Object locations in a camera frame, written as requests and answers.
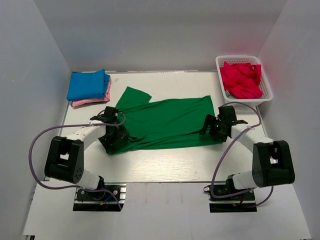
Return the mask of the green t shirt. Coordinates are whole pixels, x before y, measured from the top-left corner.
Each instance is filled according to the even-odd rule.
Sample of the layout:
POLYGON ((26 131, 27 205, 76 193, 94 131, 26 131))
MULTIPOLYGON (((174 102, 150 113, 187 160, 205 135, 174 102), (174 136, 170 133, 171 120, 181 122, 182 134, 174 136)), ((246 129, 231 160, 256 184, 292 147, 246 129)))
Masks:
POLYGON ((209 95, 198 98, 165 99, 127 87, 116 104, 130 137, 106 149, 116 155, 135 150, 201 147, 217 144, 208 134, 200 135, 205 118, 214 115, 209 95))

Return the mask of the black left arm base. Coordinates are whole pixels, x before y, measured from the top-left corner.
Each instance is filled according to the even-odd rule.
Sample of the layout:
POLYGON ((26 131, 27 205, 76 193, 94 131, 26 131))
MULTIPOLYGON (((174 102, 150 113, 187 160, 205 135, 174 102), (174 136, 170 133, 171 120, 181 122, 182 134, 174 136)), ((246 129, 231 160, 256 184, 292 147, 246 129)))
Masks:
MULTIPOLYGON (((120 206, 123 207, 126 199, 126 183, 106 183, 105 189, 110 191, 120 206)), ((77 189, 74 197, 73 211, 75 212, 120 212, 114 197, 108 192, 88 192, 77 189)))

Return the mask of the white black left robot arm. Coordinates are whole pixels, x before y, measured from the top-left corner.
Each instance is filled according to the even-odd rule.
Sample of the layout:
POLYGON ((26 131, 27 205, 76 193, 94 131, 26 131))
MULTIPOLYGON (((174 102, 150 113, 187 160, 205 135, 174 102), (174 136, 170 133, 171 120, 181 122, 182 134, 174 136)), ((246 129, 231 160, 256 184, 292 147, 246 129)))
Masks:
POLYGON ((103 198, 106 193, 104 179, 85 169, 85 150, 95 141, 99 141, 109 154, 123 147, 130 138, 125 120, 123 111, 107 106, 103 113, 90 118, 88 124, 76 125, 79 127, 76 132, 54 137, 48 151, 45 175, 86 189, 96 200, 103 198))

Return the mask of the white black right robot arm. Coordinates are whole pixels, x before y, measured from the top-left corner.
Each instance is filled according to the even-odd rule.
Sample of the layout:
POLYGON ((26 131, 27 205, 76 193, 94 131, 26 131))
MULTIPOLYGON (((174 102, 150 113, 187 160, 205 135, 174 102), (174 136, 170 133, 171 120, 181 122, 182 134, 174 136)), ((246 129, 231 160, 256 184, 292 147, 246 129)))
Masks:
POLYGON ((217 199, 238 199, 255 189, 292 184, 295 170, 289 144, 285 140, 273 140, 256 132, 255 125, 237 118, 235 108, 224 104, 218 108, 218 116, 207 114, 200 135, 209 134, 214 141, 232 140, 222 154, 216 168, 236 143, 241 143, 252 153, 251 170, 229 175, 221 192, 209 187, 210 194, 217 199))

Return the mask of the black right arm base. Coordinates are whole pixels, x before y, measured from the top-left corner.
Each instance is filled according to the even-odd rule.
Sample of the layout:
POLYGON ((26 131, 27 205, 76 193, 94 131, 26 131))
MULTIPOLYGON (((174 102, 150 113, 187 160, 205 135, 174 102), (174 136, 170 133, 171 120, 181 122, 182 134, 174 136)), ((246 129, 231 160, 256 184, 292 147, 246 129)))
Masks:
POLYGON ((256 199, 253 191, 244 194, 216 198, 210 192, 210 185, 203 188, 208 194, 210 213, 254 213, 257 212, 256 199))

